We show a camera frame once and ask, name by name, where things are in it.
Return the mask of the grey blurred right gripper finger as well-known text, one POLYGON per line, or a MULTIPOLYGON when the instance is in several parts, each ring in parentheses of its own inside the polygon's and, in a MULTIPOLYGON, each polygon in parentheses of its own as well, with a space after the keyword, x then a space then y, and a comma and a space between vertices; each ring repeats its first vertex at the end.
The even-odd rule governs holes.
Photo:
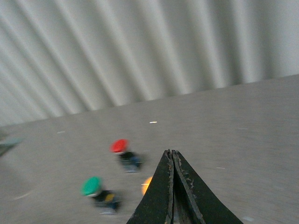
POLYGON ((3 156, 23 140, 23 137, 15 135, 14 133, 0 133, 0 155, 3 156))

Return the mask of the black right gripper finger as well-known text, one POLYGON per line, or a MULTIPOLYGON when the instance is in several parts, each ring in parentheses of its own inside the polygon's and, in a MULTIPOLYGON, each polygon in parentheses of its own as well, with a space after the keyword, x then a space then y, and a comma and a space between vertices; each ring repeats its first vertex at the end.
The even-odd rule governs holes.
POLYGON ((174 195, 181 224, 241 224, 211 191, 185 157, 173 150, 174 195))
POLYGON ((164 151, 152 180, 128 224, 172 224, 174 205, 174 162, 164 151))

